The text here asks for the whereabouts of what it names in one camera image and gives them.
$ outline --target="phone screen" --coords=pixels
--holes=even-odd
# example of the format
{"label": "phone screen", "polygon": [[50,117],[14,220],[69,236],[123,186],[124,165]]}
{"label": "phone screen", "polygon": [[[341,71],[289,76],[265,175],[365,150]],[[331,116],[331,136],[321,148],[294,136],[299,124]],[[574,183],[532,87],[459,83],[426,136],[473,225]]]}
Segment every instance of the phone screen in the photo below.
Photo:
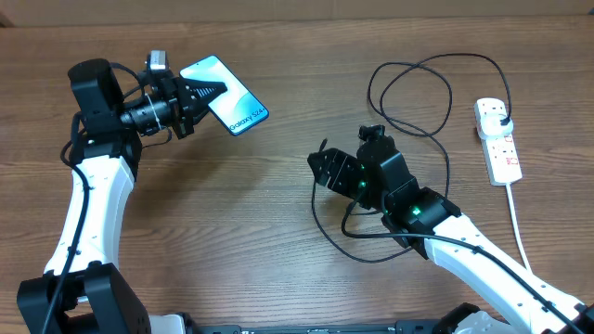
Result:
{"label": "phone screen", "polygon": [[240,135],[268,118],[268,109],[217,56],[208,56],[179,74],[190,80],[225,83],[226,92],[208,106],[232,135]]}

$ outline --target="wooden table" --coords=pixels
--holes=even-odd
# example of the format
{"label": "wooden table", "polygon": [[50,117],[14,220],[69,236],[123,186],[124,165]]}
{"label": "wooden table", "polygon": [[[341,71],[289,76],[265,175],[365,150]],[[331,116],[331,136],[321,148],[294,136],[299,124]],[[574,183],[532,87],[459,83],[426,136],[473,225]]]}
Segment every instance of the wooden table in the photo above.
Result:
{"label": "wooden table", "polygon": [[[536,274],[592,303],[593,32],[587,16],[0,29],[0,331],[26,332],[17,288],[42,274],[68,209],[71,176],[58,154],[78,107],[67,70],[90,58],[140,70],[151,49],[167,50],[175,71],[218,55],[271,112],[239,137],[209,116],[196,134],[143,152],[120,269],[151,314],[277,326],[435,318],[462,302],[493,311],[416,253],[381,264],[345,258],[310,210],[307,155],[325,137],[329,147],[355,153],[358,126],[385,123],[365,100],[376,66],[445,52],[488,55],[507,74],[526,252]],[[502,83],[477,59],[431,66],[454,89],[452,116],[437,136],[452,161],[450,199],[519,260],[505,190],[489,185],[472,111],[479,97],[504,98]],[[380,76],[376,93],[395,73]],[[118,75],[124,88],[133,85]],[[386,104],[392,115],[433,129],[446,102],[443,84],[420,72],[396,84]],[[430,140],[389,134],[421,185],[442,192],[444,160]],[[393,241],[342,237],[346,201],[318,194],[320,219],[347,250],[368,258],[398,250]],[[377,216],[353,224],[382,230]]]}

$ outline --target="black wire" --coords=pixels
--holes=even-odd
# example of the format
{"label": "black wire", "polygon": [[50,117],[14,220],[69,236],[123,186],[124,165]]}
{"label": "black wire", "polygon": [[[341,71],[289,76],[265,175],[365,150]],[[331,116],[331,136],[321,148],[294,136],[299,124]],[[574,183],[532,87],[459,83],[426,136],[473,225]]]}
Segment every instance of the black wire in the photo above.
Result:
{"label": "black wire", "polygon": [[[324,139],[322,141],[322,144],[319,147],[319,152],[321,152],[324,147],[326,146],[326,143],[328,142],[328,139]],[[341,248],[341,246],[339,246],[336,242],[334,242],[334,240],[332,240],[332,238],[328,235],[328,233],[326,233],[326,231],[324,230],[324,227],[322,227],[322,224],[319,222],[319,220],[317,219],[317,214],[316,214],[316,180],[314,180],[314,187],[312,188],[312,215],[314,216],[314,220],[316,221],[316,225],[317,228],[319,228],[320,232],[322,232],[322,234],[324,235],[324,237],[326,238],[327,241],[329,241],[329,243],[334,246],[339,252],[341,252],[342,254],[344,254],[346,257],[348,257],[349,259],[353,259],[355,261],[359,261],[361,263],[382,263],[382,262],[386,262],[389,260],[392,260],[400,255],[406,254],[409,251],[412,251],[411,248],[402,250],[396,254],[378,259],[378,260],[366,260],[366,259],[361,259],[358,258],[354,255],[351,255],[348,251],[343,250]]]}
{"label": "black wire", "polygon": [[174,135],[171,133],[171,129],[169,127],[166,127],[165,129],[167,130],[167,133],[168,134],[167,134],[167,139],[165,139],[164,142],[157,143],[157,144],[145,145],[142,148],[143,149],[144,148],[151,148],[151,147],[154,147],[154,146],[165,145],[165,144],[169,143],[171,141],[171,139],[174,137]]}
{"label": "black wire", "polygon": [[112,62],[112,63],[110,63],[110,65],[111,65],[111,67],[113,69],[122,70],[122,71],[125,71],[125,72],[129,73],[130,75],[132,75],[136,79],[136,82],[138,83],[138,86],[132,88],[131,90],[129,90],[128,92],[126,92],[123,95],[123,99],[125,100],[130,95],[132,95],[134,92],[136,92],[138,89],[140,89],[140,98],[127,103],[125,107],[127,109],[129,109],[129,108],[137,107],[138,105],[140,105],[144,101],[144,99],[145,99],[145,86],[142,84],[142,82],[141,82],[140,78],[138,77],[138,75],[134,71],[128,69],[127,67],[125,67],[124,65],[122,65],[120,63]]}
{"label": "black wire", "polygon": [[[381,93],[381,98],[380,98],[380,109],[383,110],[383,105],[382,105],[383,102],[382,101],[383,101],[383,97],[385,96],[386,92],[388,91],[388,89],[390,89],[390,87],[398,79],[400,79],[403,75],[407,74],[408,72],[415,70],[416,68],[421,68],[421,64],[422,63],[425,63],[425,62],[427,62],[429,60],[432,60],[432,59],[443,58],[443,57],[476,57],[476,58],[482,58],[482,59],[490,62],[493,66],[495,66],[495,68],[499,72],[499,75],[501,76],[501,80],[503,81],[503,85],[505,86],[505,91],[506,91],[506,94],[508,96],[508,117],[506,117],[504,120],[501,121],[501,124],[502,125],[507,125],[510,122],[510,120],[511,120],[511,93],[510,93],[510,86],[508,85],[508,80],[506,79],[505,74],[503,74],[503,71],[501,70],[501,68],[499,67],[499,65],[493,59],[491,59],[491,58],[489,58],[487,56],[483,56],[483,55],[479,55],[479,54],[473,54],[473,53],[449,53],[449,54],[441,54],[441,55],[436,55],[436,56],[431,56],[429,58],[425,58],[424,60],[421,60],[420,62],[418,62],[416,64],[411,64],[408,69],[406,69],[402,73],[398,74],[384,88],[383,92]],[[445,123],[447,121],[447,116],[445,117],[444,123],[434,133],[432,133],[432,135],[437,134],[444,127],[444,125],[445,125]],[[407,133],[407,131],[404,130],[404,129],[401,129],[400,128],[398,130]]]}
{"label": "black wire", "polygon": [[[489,260],[493,261],[495,264],[497,264],[506,273],[508,273],[522,287],[524,287],[530,294],[532,294],[536,300],[538,300],[539,302],[541,302],[547,309],[549,309],[552,313],[554,313],[557,317],[559,317],[560,320],[565,323],[565,325],[567,325],[569,328],[571,328],[572,330],[574,330],[576,333],[583,334],[583,332],[569,318],[567,318],[564,314],[562,314],[561,311],[559,311],[552,304],[552,302],[547,301],[536,290],[534,290],[528,283],[526,283],[520,276],[518,276],[518,274],[516,274],[513,270],[511,270],[511,268],[509,268],[506,264],[504,264],[501,260],[499,260],[495,255],[491,254],[490,252],[488,252],[486,250],[483,250],[480,245],[475,246],[475,245],[472,245],[470,243],[459,241],[459,240],[456,240],[456,239],[453,239],[453,238],[441,237],[441,236],[435,236],[435,235],[425,235],[425,234],[419,234],[419,233],[375,233],[375,234],[359,234],[359,233],[353,233],[353,232],[347,231],[346,230],[346,221],[347,221],[347,219],[348,219],[351,211],[355,207],[355,205],[363,198],[363,195],[366,192],[367,192],[367,189],[364,189],[363,191],[360,191],[359,194],[357,194],[357,196],[355,197],[355,200],[353,200],[348,205],[347,210],[344,213],[344,217],[342,218],[342,222],[341,222],[341,230],[342,230],[342,233],[345,236],[347,236],[349,238],[365,238],[365,239],[374,239],[374,238],[428,238],[428,239],[435,239],[435,240],[439,240],[439,241],[444,241],[444,242],[448,242],[448,243],[451,243],[451,244],[455,244],[455,245],[458,245],[458,246],[467,248],[469,250],[472,250],[472,252],[474,252],[474,253],[480,253],[481,255],[483,255],[484,257],[486,257],[487,259],[489,259]],[[385,214],[384,213],[384,217],[388,221],[391,221],[392,220],[392,218],[390,217],[389,214]]]}
{"label": "black wire", "polygon": [[[419,128],[417,125],[414,125],[412,123],[409,122],[404,122],[404,121],[400,121],[397,120],[393,117],[388,116],[385,113],[385,110],[383,109],[383,97],[385,95],[385,92],[387,91],[387,88],[390,88],[390,86],[392,84],[394,84],[394,82],[396,80],[398,80],[401,76],[403,76],[404,74],[407,73],[407,71],[404,71],[402,73],[400,73],[387,87],[386,89],[384,89],[383,93],[381,94],[381,99],[380,99],[380,108],[377,109],[376,106],[373,104],[373,101],[371,100],[371,85],[373,84],[373,80],[375,79],[375,76],[378,74],[378,72],[389,65],[401,65],[401,66],[409,66],[407,71],[412,71],[412,69],[422,69],[428,72],[431,72],[432,74],[435,74],[439,79],[441,79],[444,84],[447,86],[447,92],[449,94],[449,103],[447,106],[447,113],[445,114],[444,117],[444,121],[441,123],[441,125],[437,128],[437,130],[428,133],[425,130]],[[428,68],[426,66],[420,65],[419,63],[417,64],[413,64],[413,63],[409,63],[409,62],[405,62],[405,61],[390,61],[390,62],[386,62],[381,64],[375,71],[373,71],[373,74],[371,75],[371,79],[369,79],[369,86],[368,86],[368,103],[369,105],[373,108],[373,110],[375,110],[375,112],[377,112],[379,115],[381,115],[390,125],[392,125],[396,130],[399,130],[407,135],[414,135],[414,136],[418,136],[418,137],[429,137],[434,143],[435,145],[437,145],[437,147],[439,147],[442,152],[444,153],[444,159],[445,159],[445,193],[444,193],[444,197],[447,198],[447,195],[449,193],[449,178],[450,178],[450,166],[449,166],[449,155],[447,154],[446,149],[444,148],[444,146],[437,140],[435,139],[433,136],[436,135],[437,133],[439,133],[444,126],[446,125],[447,119],[449,118],[449,114],[452,111],[452,102],[453,102],[453,94],[452,94],[452,86],[449,84],[449,82],[447,81],[447,79],[440,74],[438,71],[433,70],[431,68]],[[411,127],[417,131],[420,132],[420,134],[416,134],[413,132],[410,132],[406,129],[403,129],[402,127],[398,126],[397,124],[395,124],[394,122],[403,124],[405,126]]]}
{"label": "black wire", "polygon": [[[74,115],[74,118],[72,120],[72,124],[74,124],[75,122],[77,123],[76,128],[72,127],[74,133],[76,133],[76,130],[78,130],[78,121],[80,121],[80,113],[77,113],[76,115]],[[84,131],[85,131],[85,129],[83,128],[83,130],[81,130],[78,133],[78,136],[82,135],[84,133]],[[42,327],[42,331],[41,331],[42,334],[46,334],[47,331],[49,330],[49,324],[51,322],[51,318],[54,315],[54,313],[56,312],[56,307],[58,305],[58,301],[61,299],[61,294],[64,289],[64,283],[66,281],[66,275],[71,270],[72,261],[74,261],[74,255],[76,255],[76,249],[78,248],[78,243],[81,238],[81,233],[83,232],[84,218],[86,217],[86,212],[87,212],[88,205],[89,205],[89,191],[91,188],[89,187],[89,183],[86,179],[86,176],[84,176],[84,173],[78,167],[76,167],[75,164],[73,164],[72,162],[70,162],[69,160],[66,159],[66,151],[68,150],[68,148],[71,145],[72,145],[72,140],[70,140],[68,143],[66,143],[66,145],[64,146],[64,148],[61,150],[61,152],[59,154],[59,158],[62,160],[62,162],[64,162],[65,165],[72,168],[72,170],[75,171],[78,174],[78,176],[81,178],[81,181],[83,182],[83,206],[81,208],[81,214],[78,218],[76,230],[74,231],[74,236],[72,237],[72,244],[70,247],[68,247],[68,257],[66,258],[66,263],[64,263],[64,268],[62,269],[62,273],[60,274],[58,284],[56,285],[56,288],[54,289],[54,293],[52,295],[51,302],[49,303],[49,307],[47,308],[47,313],[45,314],[44,326]]]}
{"label": "black wire", "polygon": [[138,85],[132,89],[130,89],[129,91],[126,92],[126,94],[123,95],[123,99],[128,98],[130,95],[134,94],[136,91],[138,91],[138,89],[143,89],[144,87],[141,85]]}
{"label": "black wire", "polygon": [[380,213],[379,210],[375,210],[372,212],[359,212],[359,213],[351,213],[351,215],[373,215],[373,214],[378,214]]}

